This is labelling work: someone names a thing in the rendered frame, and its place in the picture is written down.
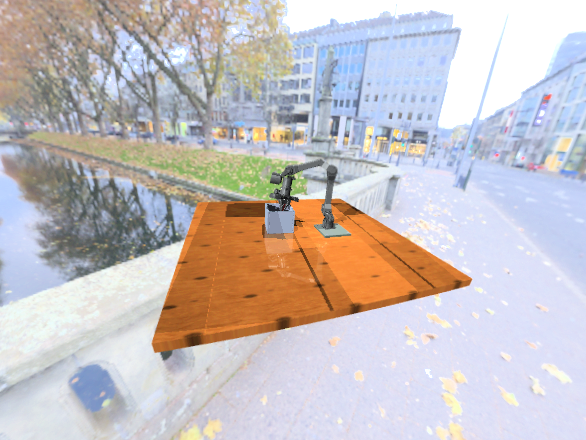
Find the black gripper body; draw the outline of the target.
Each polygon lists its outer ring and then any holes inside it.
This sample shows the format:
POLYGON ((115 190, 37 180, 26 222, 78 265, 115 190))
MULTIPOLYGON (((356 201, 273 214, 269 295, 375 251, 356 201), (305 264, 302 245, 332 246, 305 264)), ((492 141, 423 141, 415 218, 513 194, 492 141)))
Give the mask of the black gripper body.
POLYGON ((274 199, 278 199, 278 200, 286 200, 286 201, 295 201, 295 202, 299 202, 299 198, 298 197, 294 197, 294 196, 290 196, 290 191, 292 191, 291 187, 288 186, 283 186, 280 187, 281 188, 281 194, 275 194, 275 193, 270 193, 269 197, 270 198, 274 198, 274 199), (282 197, 283 196, 283 197, 282 197))

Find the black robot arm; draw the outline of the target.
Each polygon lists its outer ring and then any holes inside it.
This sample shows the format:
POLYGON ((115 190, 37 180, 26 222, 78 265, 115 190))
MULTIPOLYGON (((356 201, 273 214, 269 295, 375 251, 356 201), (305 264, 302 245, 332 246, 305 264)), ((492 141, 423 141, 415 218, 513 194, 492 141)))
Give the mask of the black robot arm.
POLYGON ((333 225, 334 225, 335 217, 332 213, 331 201, 332 201, 334 180, 335 180, 337 173, 338 173, 337 166, 335 166, 334 164, 329 164, 321 158, 319 158, 317 160, 305 162, 302 164, 287 165, 285 167, 285 170, 281 174, 272 172, 272 175, 270 178, 270 183, 279 185, 282 182, 282 178, 283 178, 282 185, 291 187, 292 180, 296 180, 295 177, 294 176, 291 177, 291 175, 293 175, 299 171, 313 168, 313 167, 317 167, 317 166, 321 166, 327 170, 327 188, 326 188, 325 202, 324 202, 324 204, 321 204, 321 206, 322 206, 321 212, 325 218, 323 218, 323 222, 322 222, 321 226, 325 229, 334 229, 333 225), (287 176, 287 177, 285 177, 285 176, 287 176))

